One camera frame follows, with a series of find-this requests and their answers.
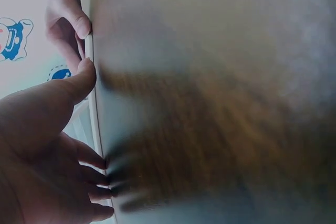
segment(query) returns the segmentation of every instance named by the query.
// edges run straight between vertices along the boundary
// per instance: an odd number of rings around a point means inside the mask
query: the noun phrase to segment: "human hand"
[[[91,203],[111,198],[111,190],[97,186],[108,185],[106,177],[79,164],[105,169],[105,161],[61,133],[95,82],[95,67],[85,59],[73,77],[0,100],[0,222],[8,202],[21,213],[15,224],[84,224],[113,215],[113,208]]]
[[[84,39],[91,32],[91,22],[80,0],[49,0],[46,10],[46,35],[66,58],[72,73],[85,57]]]

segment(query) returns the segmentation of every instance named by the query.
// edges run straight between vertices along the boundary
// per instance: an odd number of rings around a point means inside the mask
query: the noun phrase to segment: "finger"
[[[76,139],[73,139],[73,141],[76,147],[78,161],[93,165],[99,169],[106,169],[105,160],[93,149],[81,141]]]
[[[91,32],[91,22],[76,0],[63,1],[60,15],[66,18],[80,39],[85,39]]]
[[[0,132],[21,154],[46,146],[69,122],[73,107],[93,89],[96,72],[89,59],[79,73],[11,94],[0,100]]]
[[[60,54],[65,57],[71,73],[76,74],[81,60],[79,48],[78,52],[74,51],[74,49],[69,45],[69,43],[67,43],[62,39],[54,40],[54,44],[57,50],[60,52]]]
[[[95,186],[91,184],[87,184],[87,188],[88,188],[88,194],[89,194],[91,201],[98,202],[100,200],[110,199],[113,196],[112,191],[107,188],[103,188],[103,187],[99,187],[99,186]]]
[[[114,209],[108,206],[102,206],[100,204],[91,204],[93,219],[92,221],[103,221],[109,219],[114,214]]]
[[[101,186],[109,185],[108,180],[104,174],[101,174],[89,166],[81,165],[81,174],[87,183]]]
[[[78,53],[81,59],[84,59],[85,58],[85,41],[83,39],[80,39],[77,34],[75,34],[75,39],[77,43]]]
[[[96,70],[90,59],[84,59],[78,66],[75,76],[62,80],[63,89],[69,94],[74,105],[80,103],[96,84]]]

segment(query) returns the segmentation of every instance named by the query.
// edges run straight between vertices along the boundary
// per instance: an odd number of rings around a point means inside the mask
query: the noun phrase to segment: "cartoon bear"
[[[16,23],[10,18],[0,18],[0,61],[26,58],[27,37],[33,26],[29,19]]]
[[[71,77],[71,72],[66,65],[59,65],[54,67],[49,74],[47,81],[57,80],[57,79],[67,79]]]

